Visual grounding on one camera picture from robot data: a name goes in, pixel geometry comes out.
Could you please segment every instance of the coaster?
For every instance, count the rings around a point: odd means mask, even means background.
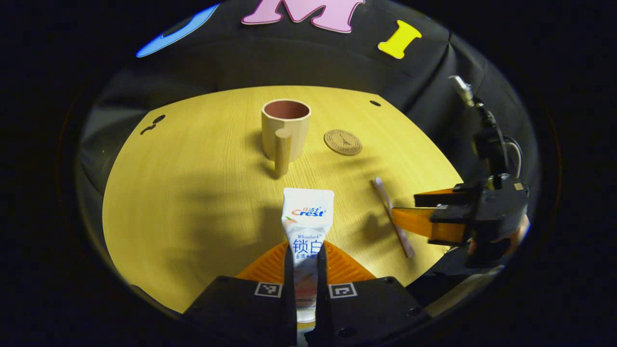
[[[362,151],[360,140],[344,130],[330,130],[323,135],[323,140],[334,152],[345,156],[354,156]]]

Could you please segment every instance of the white toothbrush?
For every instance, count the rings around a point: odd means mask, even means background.
[[[394,206],[392,205],[392,201],[390,201],[390,198],[388,197],[386,190],[384,189],[383,183],[381,183],[381,178],[375,177],[375,180],[371,181],[371,183],[373,184],[373,187],[377,188],[381,192],[381,195],[387,201],[387,213],[390,216],[390,220],[393,220],[392,209],[394,208]],[[394,224],[394,228],[396,228],[396,232],[399,235],[400,244],[403,246],[403,250],[405,250],[405,255],[408,258],[414,257],[416,253],[413,251],[412,245],[409,243],[409,239],[407,238],[405,230],[401,229],[396,224]]]

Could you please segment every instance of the toothpaste tube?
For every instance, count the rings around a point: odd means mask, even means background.
[[[334,217],[331,190],[285,188],[281,221],[294,258],[294,289],[298,322],[315,320],[317,253]]]

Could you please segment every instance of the wooden table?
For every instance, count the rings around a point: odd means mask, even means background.
[[[303,155],[276,179],[262,151],[260,110],[280,98],[306,102],[313,115]],[[362,152],[330,150],[323,135],[332,129],[360,138]],[[334,225],[326,240],[375,276],[407,285],[448,247],[408,232],[416,256],[406,258],[371,186],[375,176],[395,206],[462,181],[433,142],[375,94],[264,86],[178,101],[148,113],[115,161],[103,203],[107,248],[128,283],[184,312],[217,275],[238,274],[285,240],[284,187],[330,189]]]

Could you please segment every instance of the cup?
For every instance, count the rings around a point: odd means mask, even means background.
[[[309,131],[311,109],[301,101],[277,99],[266,102],[262,107],[262,143],[268,159],[276,160],[276,131],[291,132],[289,162],[302,155],[304,142]]]

